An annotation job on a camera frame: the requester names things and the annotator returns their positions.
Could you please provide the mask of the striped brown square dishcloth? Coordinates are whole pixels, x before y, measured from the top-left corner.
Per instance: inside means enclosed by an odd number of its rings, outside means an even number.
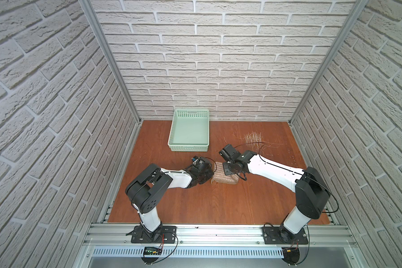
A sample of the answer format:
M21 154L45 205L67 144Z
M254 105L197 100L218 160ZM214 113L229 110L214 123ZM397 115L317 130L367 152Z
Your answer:
M239 182L239 177L236 174L226 175L224 173L223 163L215 162L211 181L222 184L236 185Z

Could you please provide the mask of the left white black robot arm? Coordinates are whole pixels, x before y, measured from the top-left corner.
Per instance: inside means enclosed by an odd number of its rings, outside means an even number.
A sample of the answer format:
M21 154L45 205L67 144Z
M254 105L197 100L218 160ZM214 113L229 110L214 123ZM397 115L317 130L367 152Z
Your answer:
M140 218L140 228L147 235L160 232L162 221L157 205L168 189L189 189L213 178L217 165L207 157L195 156L185 169L167 170L150 164L125 189L132 207Z

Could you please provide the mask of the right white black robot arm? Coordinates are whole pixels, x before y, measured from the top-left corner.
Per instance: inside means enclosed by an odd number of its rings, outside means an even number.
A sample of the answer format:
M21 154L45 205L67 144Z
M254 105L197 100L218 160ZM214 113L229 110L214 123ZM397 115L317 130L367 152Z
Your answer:
M332 196L319 172L313 168L294 168L269 160L260 154L247 150L239 152L232 145L226 145L220 155L224 159L224 173L254 174L274 181L295 194L295 207L279 227L283 236L295 236L311 220L322 215Z

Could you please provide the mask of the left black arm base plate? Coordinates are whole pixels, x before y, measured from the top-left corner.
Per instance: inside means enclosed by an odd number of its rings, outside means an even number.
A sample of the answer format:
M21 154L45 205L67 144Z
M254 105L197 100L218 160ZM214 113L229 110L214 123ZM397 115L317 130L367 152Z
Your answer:
M144 226L138 225L127 233L131 236L131 243L164 243L174 244L176 241L177 226L159 226L155 231L149 232Z

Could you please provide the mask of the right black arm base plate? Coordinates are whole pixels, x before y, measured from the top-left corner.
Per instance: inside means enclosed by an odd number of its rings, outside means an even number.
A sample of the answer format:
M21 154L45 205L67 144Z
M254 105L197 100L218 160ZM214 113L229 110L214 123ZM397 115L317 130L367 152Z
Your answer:
M307 245L309 243L304 229L293 234L281 226L263 226L262 236L266 245Z

